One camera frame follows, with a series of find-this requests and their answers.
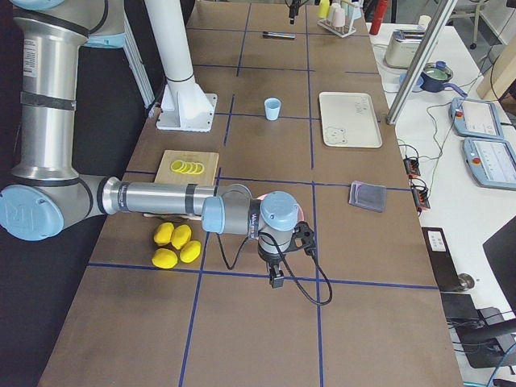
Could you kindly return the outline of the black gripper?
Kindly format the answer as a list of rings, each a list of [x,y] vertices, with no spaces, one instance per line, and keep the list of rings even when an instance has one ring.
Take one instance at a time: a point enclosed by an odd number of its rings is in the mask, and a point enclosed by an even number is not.
[[[283,261],[283,255],[275,246],[258,243],[259,257],[267,264],[269,284],[272,287],[280,288],[284,283],[284,273],[279,267]]]
[[[301,0],[287,1],[286,6],[289,9],[289,22],[295,23],[295,19],[298,16],[299,8],[302,6],[302,1]]]

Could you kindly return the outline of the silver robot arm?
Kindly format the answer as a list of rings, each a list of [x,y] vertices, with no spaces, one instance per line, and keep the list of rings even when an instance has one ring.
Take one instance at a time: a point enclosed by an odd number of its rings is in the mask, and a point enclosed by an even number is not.
[[[22,139],[15,183],[1,192],[2,227],[38,241],[100,214],[197,215],[205,231],[256,239],[270,285],[282,286],[285,256],[302,229],[292,195],[276,191],[256,199],[243,185],[125,182],[73,168],[79,49],[123,46],[123,2],[16,1],[13,16],[24,35]]]

